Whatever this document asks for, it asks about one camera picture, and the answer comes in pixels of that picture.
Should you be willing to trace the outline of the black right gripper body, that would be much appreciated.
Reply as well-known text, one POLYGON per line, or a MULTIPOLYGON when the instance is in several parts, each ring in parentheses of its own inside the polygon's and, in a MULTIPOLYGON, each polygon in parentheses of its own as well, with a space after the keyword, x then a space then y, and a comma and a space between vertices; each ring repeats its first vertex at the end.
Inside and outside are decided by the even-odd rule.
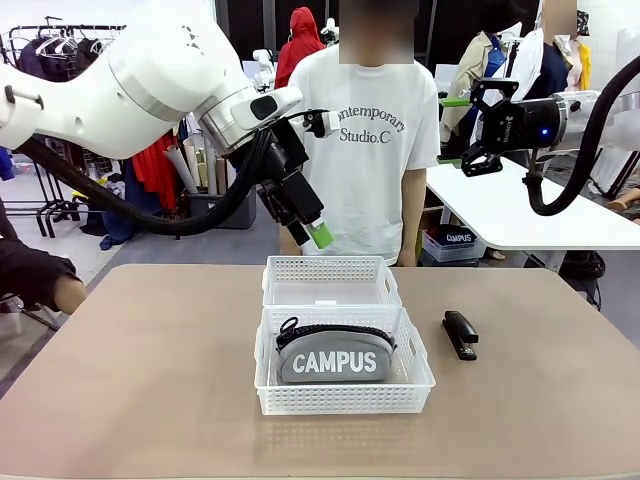
POLYGON ((487 151, 550 147, 560 130, 560 112, 552 98, 511 102, 503 99, 482 116, 481 145, 487 151))

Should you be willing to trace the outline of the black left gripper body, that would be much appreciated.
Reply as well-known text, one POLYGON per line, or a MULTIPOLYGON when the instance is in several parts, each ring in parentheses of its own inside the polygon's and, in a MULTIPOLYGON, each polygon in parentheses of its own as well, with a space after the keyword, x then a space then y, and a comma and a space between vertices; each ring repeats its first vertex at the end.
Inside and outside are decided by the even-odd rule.
POLYGON ((299 170, 281 180, 265 180, 256 186, 256 191, 269 214, 282 227, 295 222, 310 225, 321 218, 324 205, 299 170))

